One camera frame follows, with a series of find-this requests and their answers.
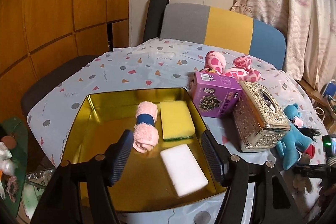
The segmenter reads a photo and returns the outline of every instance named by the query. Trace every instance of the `green surface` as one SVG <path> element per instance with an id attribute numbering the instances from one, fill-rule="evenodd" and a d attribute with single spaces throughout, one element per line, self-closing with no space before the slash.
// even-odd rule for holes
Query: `green surface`
<path id="1" fill-rule="evenodd" d="M 12 216 L 16 218 L 26 178 L 27 156 L 28 156 L 28 131 L 25 123 L 17 117 L 5 120 L 4 122 L 2 122 L 1 125 L 6 130 L 7 134 L 12 135 L 17 142 L 16 148 L 11 150 L 12 153 L 11 160 L 18 166 L 15 169 L 15 175 L 17 177 L 19 190 L 16 193 L 16 201 L 14 203 L 9 199 L 7 193 L 6 193 L 6 199 L 4 200 L 4 203 L 7 206 L 9 212 L 11 213 Z"/>

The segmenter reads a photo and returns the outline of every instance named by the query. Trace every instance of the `curtain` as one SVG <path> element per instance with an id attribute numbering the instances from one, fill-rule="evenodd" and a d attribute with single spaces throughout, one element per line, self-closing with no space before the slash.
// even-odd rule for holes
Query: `curtain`
<path id="1" fill-rule="evenodd" d="M 236 0 L 232 10 L 261 20 L 286 38 L 283 70 L 321 90 L 336 70 L 335 0 Z"/>

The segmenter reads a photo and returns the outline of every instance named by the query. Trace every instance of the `blue stuffed animal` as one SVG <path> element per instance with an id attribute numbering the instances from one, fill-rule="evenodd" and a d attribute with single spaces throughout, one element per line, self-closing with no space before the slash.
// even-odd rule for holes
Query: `blue stuffed animal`
<path id="1" fill-rule="evenodd" d="M 283 158 L 283 168 L 288 170 L 292 167 L 300 158 L 300 154 L 298 152 L 306 153 L 310 156 L 310 158 L 314 157 L 315 147 L 312 144 L 313 138 L 303 135 L 300 130 L 305 131 L 313 131 L 314 136 L 319 135 L 319 132 L 311 129 L 311 128 L 297 128 L 292 122 L 295 121 L 295 117 L 299 118 L 300 114 L 298 113 L 298 105 L 288 105 L 283 112 L 290 120 L 290 131 L 278 141 L 276 149 L 281 158 Z"/>

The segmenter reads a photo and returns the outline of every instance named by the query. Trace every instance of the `tablecloth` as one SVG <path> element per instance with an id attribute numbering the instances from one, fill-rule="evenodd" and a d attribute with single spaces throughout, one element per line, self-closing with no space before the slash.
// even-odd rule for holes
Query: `tablecloth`
<path id="1" fill-rule="evenodd" d="M 43 151 L 58 166 L 61 162 L 63 149 L 79 106 L 88 94 L 117 90 L 145 88 L 186 87 L 190 89 L 193 73 L 204 67 L 207 52 L 220 51 L 226 58 L 227 68 L 233 67 L 232 61 L 243 54 L 222 48 L 195 44 L 174 39 L 151 39 L 137 47 L 106 52 L 96 58 L 79 72 L 60 83 L 28 114 L 28 125 L 40 143 Z M 282 70 L 273 65 L 252 57 L 252 67 L 261 72 L 258 82 L 265 86 L 279 104 L 284 108 L 288 104 L 298 103 L 306 127 L 313 127 L 323 135 L 327 134 L 321 120 L 302 88 Z M 225 119 L 204 117 L 219 144 L 224 144 L 231 154 L 241 156 L 247 162 L 263 164 L 266 160 L 276 163 L 282 170 L 281 162 L 276 159 L 276 152 L 241 153 L 232 142 L 230 127 Z M 312 164 L 325 162 L 322 137 L 315 143 L 316 154 Z M 306 215 L 319 196 L 318 179 L 310 179 L 312 190 L 308 193 L 295 191 L 292 185 L 293 173 L 282 175 L 293 193 L 302 215 Z M 155 223 L 213 223 L 219 211 L 224 193 L 212 197 L 205 202 L 153 213 L 120 214 L 127 223 L 147 223 L 148 217 L 160 217 Z M 248 223 L 253 202 L 253 185 L 249 185 L 243 223 Z"/>

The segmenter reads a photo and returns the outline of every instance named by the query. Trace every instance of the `golden tray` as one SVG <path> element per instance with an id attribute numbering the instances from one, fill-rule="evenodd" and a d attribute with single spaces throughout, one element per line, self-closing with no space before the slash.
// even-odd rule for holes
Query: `golden tray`
<path id="1" fill-rule="evenodd" d="M 197 138 L 164 142 L 160 102 L 183 100 L 187 102 L 196 129 Z M 149 212 L 176 208 L 224 192 L 212 179 L 203 150 L 199 143 L 206 130 L 186 89 L 145 89 L 105 92 L 88 95 L 73 122 L 64 149 L 62 160 L 78 163 L 104 153 L 111 143 L 116 143 L 125 129 L 134 129 L 137 105 L 142 101 L 157 104 L 158 114 L 155 127 L 159 133 L 158 145 L 144 154 L 131 150 L 121 179 L 109 188 L 113 205 L 122 212 Z M 209 184 L 196 193 L 178 198 L 168 173 L 161 160 L 160 152 L 166 148 L 187 143 Z M 81 183 L 81 202 L 89 206 L 86 183 Z"/>

